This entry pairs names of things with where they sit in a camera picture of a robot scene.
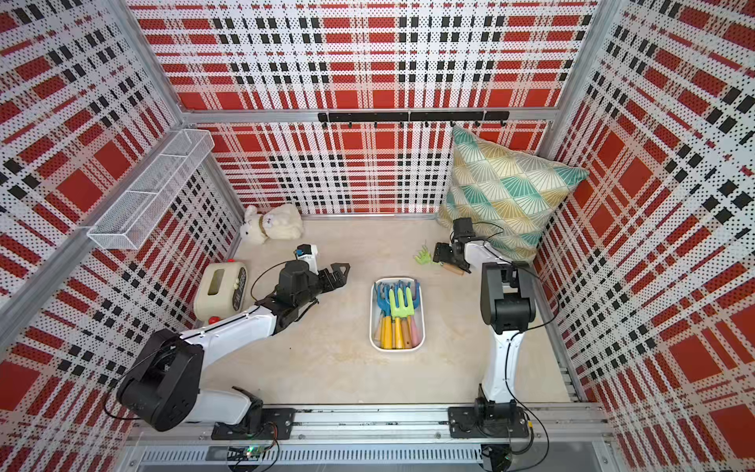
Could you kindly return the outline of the white plastic storage box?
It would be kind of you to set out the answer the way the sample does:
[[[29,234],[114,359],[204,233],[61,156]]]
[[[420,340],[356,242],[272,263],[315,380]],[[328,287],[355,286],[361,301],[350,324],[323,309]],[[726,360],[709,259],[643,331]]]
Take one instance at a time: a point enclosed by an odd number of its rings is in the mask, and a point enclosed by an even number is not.
[[[371,344],[380,352],[418,350],[426,338],[420,282],[411,277],[387,277],[373,284]]]

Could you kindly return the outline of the light green rake wooden handle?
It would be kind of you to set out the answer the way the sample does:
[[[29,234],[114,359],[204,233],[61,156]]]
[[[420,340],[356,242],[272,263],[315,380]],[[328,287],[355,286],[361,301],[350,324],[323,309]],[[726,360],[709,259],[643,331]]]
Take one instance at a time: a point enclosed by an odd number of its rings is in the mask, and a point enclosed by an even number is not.
[[[435,262],[427,246],[422,247],[422,249],[414,256],[414,260],[420,266],[435,265],[436,267],[442,267],[446,271],[454,273],[455,275],[460,275],[461,277],[466,275],[466,272],[462,271],[459,267],[447,263]]]
[[[395,294],[389,289],[389,306],[391,318],[393,319],[394,348],[413,348],[408,328],[408,317],[414,316],[414,310],[407,287],[405,288],[405,293],[399,294],[398,297],[395,297]]]

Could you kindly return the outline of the purple rake pink handle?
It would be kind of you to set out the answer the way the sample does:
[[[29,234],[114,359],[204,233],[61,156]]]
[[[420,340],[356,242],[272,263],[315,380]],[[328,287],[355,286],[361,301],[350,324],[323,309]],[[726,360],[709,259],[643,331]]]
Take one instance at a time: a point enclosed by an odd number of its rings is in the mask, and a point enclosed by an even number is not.
[[[408,317],[408,328],[412,347],[417,347],[420,344],[421,336],[414,316]]]

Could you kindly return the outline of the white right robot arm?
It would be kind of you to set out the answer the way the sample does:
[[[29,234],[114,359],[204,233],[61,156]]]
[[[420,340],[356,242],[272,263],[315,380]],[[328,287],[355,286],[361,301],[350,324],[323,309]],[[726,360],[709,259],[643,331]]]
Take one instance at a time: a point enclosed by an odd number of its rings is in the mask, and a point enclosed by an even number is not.
[[[476,425],[483,429],[516,421],[515,379],[524,334],[537,314],[526,267],[505,259],[489,241],[477,235],[471,218],[452,222],[448,243],[438,243],[433,261],[460,275],[479,271],[480,312],[490,329],[488,365],[475,400]]]

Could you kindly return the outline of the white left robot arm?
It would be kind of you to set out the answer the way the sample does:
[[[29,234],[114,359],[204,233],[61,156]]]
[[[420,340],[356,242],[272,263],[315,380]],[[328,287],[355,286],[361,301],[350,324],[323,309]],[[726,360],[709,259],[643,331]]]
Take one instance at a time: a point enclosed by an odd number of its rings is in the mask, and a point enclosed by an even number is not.
[[[287,261],[273,293],[249,310],[182,334],[155,332],[123,376],[117,402],[157,432],[183,423],[212,423],[222,439],[259,432],[263,401],[241,387],[203,389],[202,374],[221,358],[299,322],[320,295],[344,287],[349,272],[347,264],[313,273],[305,261]]]

